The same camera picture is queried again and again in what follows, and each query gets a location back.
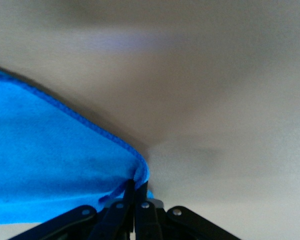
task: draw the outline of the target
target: blue microfiber towel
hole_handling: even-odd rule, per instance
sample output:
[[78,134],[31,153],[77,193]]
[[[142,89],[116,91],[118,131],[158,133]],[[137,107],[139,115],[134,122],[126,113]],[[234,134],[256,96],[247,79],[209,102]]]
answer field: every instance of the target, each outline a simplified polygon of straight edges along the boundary
[[102,210],[149,178],[130,145],[0,71],[0,224],[44,222],[80,205]]

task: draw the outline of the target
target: gray surface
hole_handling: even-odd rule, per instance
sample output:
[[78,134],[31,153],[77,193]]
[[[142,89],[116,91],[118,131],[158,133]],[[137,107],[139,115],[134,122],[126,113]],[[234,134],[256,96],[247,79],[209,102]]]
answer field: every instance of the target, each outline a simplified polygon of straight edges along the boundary
[[135,146],[166,208],[300,239],[300,0],[0,1],[0,66]]

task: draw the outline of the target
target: metal rivet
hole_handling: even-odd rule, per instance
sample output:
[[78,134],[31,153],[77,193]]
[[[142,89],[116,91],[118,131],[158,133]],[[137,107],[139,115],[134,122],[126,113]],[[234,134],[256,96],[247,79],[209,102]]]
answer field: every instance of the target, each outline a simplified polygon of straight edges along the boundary
[[118,204],[116,205],[116,208],[117,208],[117,209],[123,209],[123,208],[124,208],[124,205],[123,205],[122,203],[118,203]]
[[173,213],[173,215],[180,216],[182,214],[182,211],[180,209],[176,208],[176,209],[173,209],[172,213]]
[[143,202],[142,204],[141,204],[141,207],[143,208],[143,209],[148,209],[149,207],[150,207],[150,204],[148,203],[148,202]]
[[85,209],[82,211],[82,215],[88,215],[90,213],[89,209]]

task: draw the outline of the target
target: blue cloth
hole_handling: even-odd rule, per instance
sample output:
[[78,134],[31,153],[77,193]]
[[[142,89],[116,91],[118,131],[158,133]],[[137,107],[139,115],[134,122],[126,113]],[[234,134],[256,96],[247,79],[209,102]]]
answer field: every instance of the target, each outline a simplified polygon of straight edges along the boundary
[[149,178],[130,145],[0,71],[0,224],[44,222],[80,205],[102,210]]

